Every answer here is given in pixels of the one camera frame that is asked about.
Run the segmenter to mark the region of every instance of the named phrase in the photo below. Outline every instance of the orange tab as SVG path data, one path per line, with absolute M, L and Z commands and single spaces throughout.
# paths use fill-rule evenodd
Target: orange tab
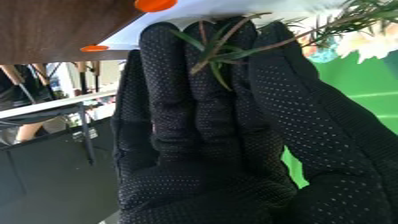
M 103 45 L 89 45 L 80 49 L 82 52 L 102 52 L 107 50 L 109 50 L 109 46 L 103 46 Z
M 158 12 L 173 8 L 176 3 L 178 3 L 178 0 L 137 0 L 135 8 L 142 12 Z

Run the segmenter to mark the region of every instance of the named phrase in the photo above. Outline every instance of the gray surface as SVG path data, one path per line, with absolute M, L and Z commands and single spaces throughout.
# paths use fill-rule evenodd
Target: gray surface
M 118 211 L 109 120 L 96 129 L 95 167 L 70 133 L 0 152 L 0 223 L 96 224 Z

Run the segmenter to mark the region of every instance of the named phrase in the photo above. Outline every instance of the gloved hand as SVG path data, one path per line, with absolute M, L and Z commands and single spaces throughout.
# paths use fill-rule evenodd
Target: gloved hand
M 215 27 L 205 23 L 208 38 Z M 210 68 L 189 75 L 201 52 L 171 29 L 160 23 L 142 33 L 118 93 L 121 224 L 270 223 L 297 188 L 281 162 L 281 137 L 244 86 L 247 69 L 224 70 L 237 77 L 237 96 Z M 254 26 L 244 29 L 256 39 Z M 201 39 L 198 24 L 185 32 Z M 249 48 L 253 38 L 233 39 Z
M 322 83 L 299 43 L 224 71 L 235 96 L 208 68 L 189 75 L 201 52 L 171 29 L 144 31 L 144 71 L 135 51 L 118 94 L 121 223 L 395 223 L 397 136 Z M 198 24 L 185 32 L 201 39 Z M 230 44 L 247 49 L 288 38 L 281 23 L 260 37 L 247 24 Z M 297 195 L 270 125 L 304 163 L 311 185 Z

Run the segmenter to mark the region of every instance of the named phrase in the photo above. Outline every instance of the green leaf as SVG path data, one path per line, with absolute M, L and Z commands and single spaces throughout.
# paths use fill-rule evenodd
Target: green leaf
M 256 54 L 260 52 L 258 49 L 251 49 L 246 51 L 238 51 L 228 54 L 221 54 L 214 57 L 214 61 L 217 60 L 238 60 L 240 58 L 246 58 L 247 56 L 251 56 L 253 54 Z
M 215 79 L 221 83 L 221 85 L 224 86 L 224 88 L 228 89 L 228 91 L 233 91 L 233 89 L 230 88 L 228 86 L 228 83 L 224 81 L 224 78 L 222 78 L 222 74 L 221 74 L 221 63 L 217 62 L 210 62 L 210 67 L 212 67 L 212 71 L 214 71 L 214 75 L 215 75 Z
M 219 40 L 221 40 L 221 36 L 224 34 L 224 31 L 230 27 L 230 24 L 221 28 L 219 32 L 215 33 L 214 37 L 212 37 L 212 40 L 208 42 L 208 45 L 206 45 L 206 48 L 205 48 L 205 51 L 203 51 L 203 55 L 201 55 L 201 58 L 199 58 L 199 62 L 205 61 L 205 59 L 208 58 L 210 54 L 212 54 L 212 51 L 215 49 L 215 46 L 217 46 L 217 43 L 219 43 Z
M 205 51 L 205 46 L 201 41 L 183 32 L 178 30 L 171 30 L 173 34 L 192 44 L 199 51 Z
M 233 51 L 233 52 L 244 51 L 244 49 L 242 49 L 240 47 L 235 47 L 235 46 L 231 46 L 231 45 L 224 45 L 224 46 L 221 47 L 221 49 L 222 49 L 222 50 L 230 50 L 230 51 Z
M 388 18 L 397 18 L 398 17 L 398 11 L 389 11 L 389 12 L 379 12 L 377 16 L 384 19 Z

